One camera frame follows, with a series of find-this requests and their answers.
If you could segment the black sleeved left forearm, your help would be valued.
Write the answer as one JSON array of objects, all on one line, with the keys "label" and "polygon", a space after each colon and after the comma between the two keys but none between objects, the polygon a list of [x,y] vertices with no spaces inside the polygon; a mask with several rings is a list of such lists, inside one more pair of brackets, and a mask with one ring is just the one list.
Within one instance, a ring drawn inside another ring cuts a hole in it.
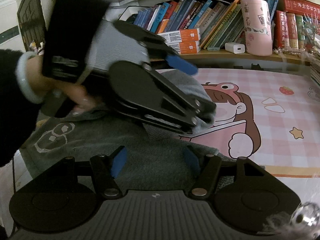
[{"label": "black sleeved left forearm", "polygon": [[29,101],[20,89],[16,70],[25,53],[1,50],[1,167],[35,130],[40,106]]}]

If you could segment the person's left hand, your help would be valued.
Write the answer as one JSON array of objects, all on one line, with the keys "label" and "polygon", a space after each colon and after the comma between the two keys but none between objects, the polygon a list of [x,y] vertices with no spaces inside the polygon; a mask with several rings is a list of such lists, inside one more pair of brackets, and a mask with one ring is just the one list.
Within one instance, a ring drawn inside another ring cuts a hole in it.
[{"label": "person's left hand", "polygon": [[31,90],[37,96],[45,96],[49,91],[57,89],[68,96],[76,106],[73,108],[74,115],[92,110],[96,101],[87,95],[84,87],[77,84],[57,81],[42,75],[43,56],[36,56],[27,60],[25,67],[26,78]]}]

